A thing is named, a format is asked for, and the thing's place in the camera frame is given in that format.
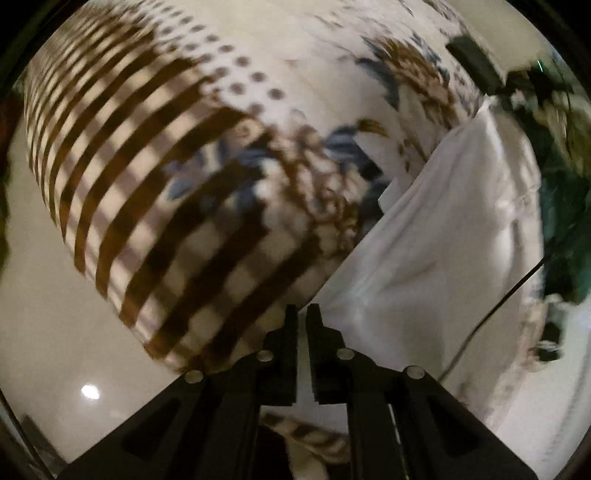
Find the white cloth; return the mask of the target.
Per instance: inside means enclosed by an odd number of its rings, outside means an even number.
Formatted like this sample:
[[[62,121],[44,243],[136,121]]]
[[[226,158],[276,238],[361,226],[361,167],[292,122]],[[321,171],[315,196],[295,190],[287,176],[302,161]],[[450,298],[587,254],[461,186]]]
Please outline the white cloth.
[[[487,102],[315,297],[325,325],[377,364],[415,364],[480,419],[525,348],[541,259],[539,169],[514,117]]]

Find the floral bed quilt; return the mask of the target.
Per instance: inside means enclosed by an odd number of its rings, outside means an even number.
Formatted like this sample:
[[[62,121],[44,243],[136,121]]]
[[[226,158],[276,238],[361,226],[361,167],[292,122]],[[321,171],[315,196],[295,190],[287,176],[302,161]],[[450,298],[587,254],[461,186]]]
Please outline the floral bed quilt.
[[[213,370],[305,307],[491,102],[444,1],[91,1],[25,80],[29,165],[145,351]]]

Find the dark green velvet blanket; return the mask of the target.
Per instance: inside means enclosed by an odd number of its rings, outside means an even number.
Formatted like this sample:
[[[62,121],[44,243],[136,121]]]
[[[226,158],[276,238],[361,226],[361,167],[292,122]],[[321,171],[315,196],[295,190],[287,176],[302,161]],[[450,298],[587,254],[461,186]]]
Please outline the dark green velvet blanket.
[[[510,71],[506,88],[541,174],[544,294],[580,304],[590,294],[590,100],[550,56]]]

